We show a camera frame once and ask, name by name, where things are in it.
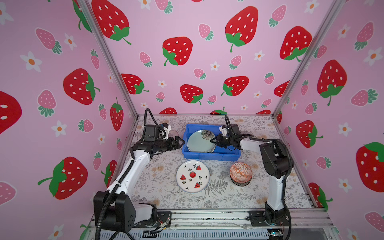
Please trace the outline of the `mint green flower plate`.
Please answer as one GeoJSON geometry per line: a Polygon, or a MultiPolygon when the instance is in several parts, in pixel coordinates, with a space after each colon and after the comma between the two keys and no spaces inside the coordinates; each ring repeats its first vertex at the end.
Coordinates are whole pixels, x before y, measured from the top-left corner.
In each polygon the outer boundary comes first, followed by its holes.
{"type": "Polygon", "coordinates": [[[187,148],[192,153],[212,153],[216,147],[211,142],[214,138],[214,133],[209,130],[196,131],[189,137],[187,148]]]}

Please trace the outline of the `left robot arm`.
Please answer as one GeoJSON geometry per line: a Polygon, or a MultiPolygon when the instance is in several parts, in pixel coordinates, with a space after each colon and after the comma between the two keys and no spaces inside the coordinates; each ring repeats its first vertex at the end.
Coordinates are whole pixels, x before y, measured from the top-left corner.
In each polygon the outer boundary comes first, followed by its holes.
{"type": "Polygon", "coordinates": [[[95,239],[101,238],[102,230],[128,234],[135,225],[153,227],[158,223],[155,204],[133,204],[135,185],[153,156],[180,149],[185,141],[169,135],[172,127],[163,123],[146,125],[142,138],[130,148],[131,158],[116,180],[104,192],[94,196],[95,239]]]}

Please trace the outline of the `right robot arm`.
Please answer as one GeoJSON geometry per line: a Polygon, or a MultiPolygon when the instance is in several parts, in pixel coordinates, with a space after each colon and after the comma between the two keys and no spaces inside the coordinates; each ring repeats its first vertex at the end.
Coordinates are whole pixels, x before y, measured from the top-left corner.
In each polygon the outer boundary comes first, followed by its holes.
{"type": "Polygon", "coordinates": [[[289,216],[285,201],[288,176],[294,163],[284,142],[280,139],[256,138],[251,134],[241,134],[236,124],[223,125],[220,133],[211,143],[221,148],[232,147],[237,150],[259,152],[264,169],[269,175],[269,196],[265,203],[264,221],[277,225],[289,216]]]}

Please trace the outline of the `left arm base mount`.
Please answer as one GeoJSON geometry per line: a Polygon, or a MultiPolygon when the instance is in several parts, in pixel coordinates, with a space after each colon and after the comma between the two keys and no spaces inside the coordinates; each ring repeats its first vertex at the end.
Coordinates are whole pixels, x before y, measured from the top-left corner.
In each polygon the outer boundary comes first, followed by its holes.
{"type": "Polygon", "coordinates": [[[166,224],[163,228],[171,226],[172,212],[170,211],[157,211],[157,213],[149,220],[138,222],[134,228],[157,228],[162,224],[166,224]]]}

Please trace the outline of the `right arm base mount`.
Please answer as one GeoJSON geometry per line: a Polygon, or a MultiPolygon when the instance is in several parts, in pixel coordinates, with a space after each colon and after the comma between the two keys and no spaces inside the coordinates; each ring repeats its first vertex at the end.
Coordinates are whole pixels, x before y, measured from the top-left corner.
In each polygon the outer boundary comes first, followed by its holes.
{"type": "Polygon", "coordinates": [[[252,227],[289,227],[292,224],[285,213],[276,217],[265,211],[249,211],[246,220],[251,222],[252,227]]]}

